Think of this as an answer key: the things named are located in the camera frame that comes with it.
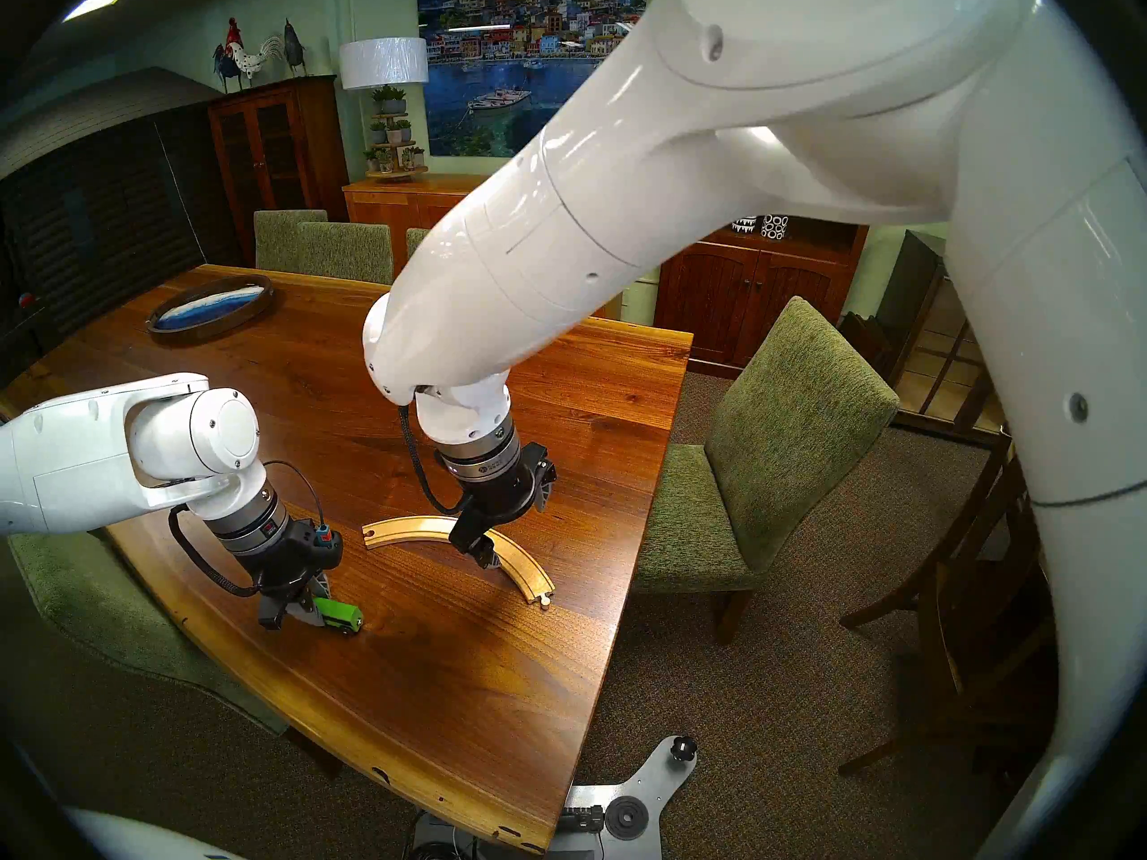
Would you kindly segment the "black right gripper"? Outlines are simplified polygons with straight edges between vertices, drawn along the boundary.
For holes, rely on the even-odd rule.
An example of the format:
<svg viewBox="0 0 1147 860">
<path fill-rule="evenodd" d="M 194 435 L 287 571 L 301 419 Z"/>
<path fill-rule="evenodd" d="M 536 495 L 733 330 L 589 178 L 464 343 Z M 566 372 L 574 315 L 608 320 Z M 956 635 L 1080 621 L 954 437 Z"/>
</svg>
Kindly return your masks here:
<svg viewBox="0 0 1147 860">
<path fill-rule="evenodd" d="M 485 482 L 460 482 L 462 508 L 448 533 L 450 544 L 485 569 L 500 569 L 500 556 L 487 531 L 522 517 L 532 506 L 546 509 L 557 474 L 548 451 L 526 445 L 528 471 L 505 471 Z"/>
</svg>

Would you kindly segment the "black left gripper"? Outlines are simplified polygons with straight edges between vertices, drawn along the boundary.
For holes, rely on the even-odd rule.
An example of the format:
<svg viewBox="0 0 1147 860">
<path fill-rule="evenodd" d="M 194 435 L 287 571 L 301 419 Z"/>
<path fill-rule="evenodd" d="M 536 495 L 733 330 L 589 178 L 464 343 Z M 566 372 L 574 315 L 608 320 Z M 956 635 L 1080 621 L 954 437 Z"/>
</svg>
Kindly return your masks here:
<svg viewBox="0 0 1147 860">
<path fill-rule="evenodd" d="M 326 624 L 319 600 L 330 599 L 327 571 L 340 565 L 343 537 L 330 526 L 286 526 L 274 539 L 253 552 L 253 574 L 259 585 L 258 624 L 280 631 L 284 617 Z"/>
</svg>

